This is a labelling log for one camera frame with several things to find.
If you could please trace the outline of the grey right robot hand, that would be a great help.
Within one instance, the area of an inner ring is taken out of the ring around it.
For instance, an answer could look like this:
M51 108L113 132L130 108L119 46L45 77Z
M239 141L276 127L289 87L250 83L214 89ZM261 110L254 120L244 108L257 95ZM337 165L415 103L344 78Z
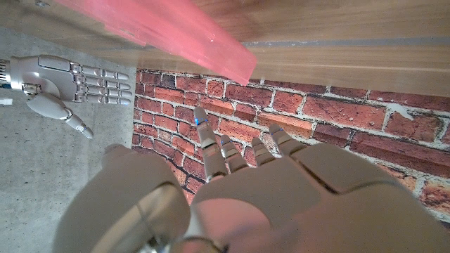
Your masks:
M125 73L81 65L50 55L1 61L1 87L22 91L28 107L44 117L61 119L87 138L93 131L65 104L128 105L133 93Z

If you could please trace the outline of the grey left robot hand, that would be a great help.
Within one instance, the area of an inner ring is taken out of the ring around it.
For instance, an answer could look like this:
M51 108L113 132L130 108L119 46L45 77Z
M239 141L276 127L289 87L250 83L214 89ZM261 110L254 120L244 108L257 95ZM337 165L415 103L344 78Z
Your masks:
M207 182L188 201L161 156L110 145L54 252L448 252L449 233L396 178L346 150L269 128L249 167L194 111Z

